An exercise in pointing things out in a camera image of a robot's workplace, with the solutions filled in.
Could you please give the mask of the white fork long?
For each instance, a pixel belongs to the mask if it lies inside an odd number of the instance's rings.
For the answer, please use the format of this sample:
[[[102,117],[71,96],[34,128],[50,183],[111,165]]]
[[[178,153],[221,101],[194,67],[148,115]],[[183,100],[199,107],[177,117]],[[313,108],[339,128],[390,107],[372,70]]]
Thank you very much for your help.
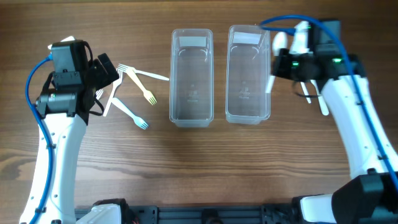
[[[111,106],[111,102],[112,102],[112,99],[114,98],[114,94],[115,94],[116,90],[118,89],[118,87],[123,82],[123,71],[120,70],[120,69],[117,69],[116,71],[118,72],[119,78],[113,82],[113,89],[112,89],[112,91],[111,91],[111,93],[109,95],[108,102],[107,102],[106,107],[104,109],[104,113],[103,113],[104,117],[107,116],[107,114],[108,114],[108,111],[109,111],[109,108]]]

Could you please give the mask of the white fork pointing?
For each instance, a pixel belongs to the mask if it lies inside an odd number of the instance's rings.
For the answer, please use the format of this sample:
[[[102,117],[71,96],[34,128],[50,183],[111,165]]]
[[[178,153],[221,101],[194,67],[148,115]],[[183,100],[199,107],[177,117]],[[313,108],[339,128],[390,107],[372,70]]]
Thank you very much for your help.
[[[148,76],[148,77],[151,77],[151,78],[155,78],[155,79],[158,79],[158,80],[169,81],[169,78],[167,78],[165,76],[158,75],[158,74],[155,74],[155,73],[145,72],[145,71],[142,71],[142,70],[137,70],[136,68],[130,67],[128,65],[119,64],[118,65],[118,69],[120,69],[120,70],[122,70],[124,72],[126,72],[127,70],[132,70],[134,73],[145,75],[145,76]]]

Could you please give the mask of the white spoon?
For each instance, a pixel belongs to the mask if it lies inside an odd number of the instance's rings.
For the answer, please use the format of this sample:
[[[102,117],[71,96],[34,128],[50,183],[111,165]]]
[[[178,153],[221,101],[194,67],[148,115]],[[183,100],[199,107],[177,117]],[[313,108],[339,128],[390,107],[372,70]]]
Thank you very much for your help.
[[[317,96],[318,96],[318,103],[319,103],[320,111],[321,111],[322,115],[328,116],[329,115],[329,110],[327,108],[325,100],[323,99],[322,95],[320,94],[320,91],[318,89],[318,85],[317,85],[316,81],[315,80],[311,80],[311,84],[315,87],[315,91],[316,91]]]
[[[284,49],[287,46],[287,34],[285,32],[278,32],[274,40],[272,42],[272,53],[274,57],[279,55],[280,49]],[[269,81],[266,87],[266,93],[271,93],[273,84],[274,84],[275,76],[273,74],[270,75]]]
[[[308,95],[308,90],[307,90],[306,84],[304,82],[301,82],[300,84],[301,84],[301,87],[302,87],[303,94],[304,95]],[[308,104],[312,103],[312,101],[311,101],[311,99],[309,97],[306,97],[306,100],[307,100]]]

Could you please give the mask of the cream yellow fork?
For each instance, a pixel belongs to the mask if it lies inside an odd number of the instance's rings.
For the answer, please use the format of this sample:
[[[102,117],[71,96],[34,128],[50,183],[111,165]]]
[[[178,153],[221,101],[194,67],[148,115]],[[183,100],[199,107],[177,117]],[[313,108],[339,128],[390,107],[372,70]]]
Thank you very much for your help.
[[[147,90],[145,86],[141,83],[140,79],[136,75],[136,73],[133,71],[131,68],[126,69],[126,73],[128,76],[131,78],[131,80],[139,87],[139,89],[142,91],[144,98],[151,104],[155,105],[157,103],[157,100],[155,96],[152,94],[151,91]]]

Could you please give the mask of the pale blue fork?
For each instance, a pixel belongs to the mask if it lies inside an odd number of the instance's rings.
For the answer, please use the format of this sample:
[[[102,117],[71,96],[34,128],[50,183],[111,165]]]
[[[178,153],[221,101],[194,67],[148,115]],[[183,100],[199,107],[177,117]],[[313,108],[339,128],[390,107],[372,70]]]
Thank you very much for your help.
[[[111,100],[112,104],[114,104],[117,108],[119,108],[122,112],[126,113],[130,118],[133,119],[136,126],[141,129],[147,129],[149,125],[141,118],[136,116],[122,101],[118,98],[113,98]]]

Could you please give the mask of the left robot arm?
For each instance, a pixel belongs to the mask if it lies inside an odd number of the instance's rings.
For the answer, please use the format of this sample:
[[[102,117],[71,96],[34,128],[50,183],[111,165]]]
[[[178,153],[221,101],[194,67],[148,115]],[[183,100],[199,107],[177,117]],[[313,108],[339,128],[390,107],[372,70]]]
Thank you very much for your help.
[[[31,71],[45,63],[50,72],[35,102],[26,84],[25,98],[39,127],[34,178],[20,223],[75,223],[74,189],[78,153],[90,115],[105,108],[96,92],[119,75],[106,54],[94,58],[88,42],[61,41]]]

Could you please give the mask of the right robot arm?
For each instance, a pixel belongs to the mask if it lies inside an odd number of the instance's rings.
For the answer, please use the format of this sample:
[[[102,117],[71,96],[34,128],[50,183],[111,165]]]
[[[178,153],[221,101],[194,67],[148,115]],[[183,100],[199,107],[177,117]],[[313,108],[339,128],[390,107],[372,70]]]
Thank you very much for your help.
[[[298,16],[272,43],[273,74],[311,82],[332,114],[350,181],[332,194],[295,197],[292,223],[396,223],[397,153],[374,108],[360,59],[340,40],[340,22]]]

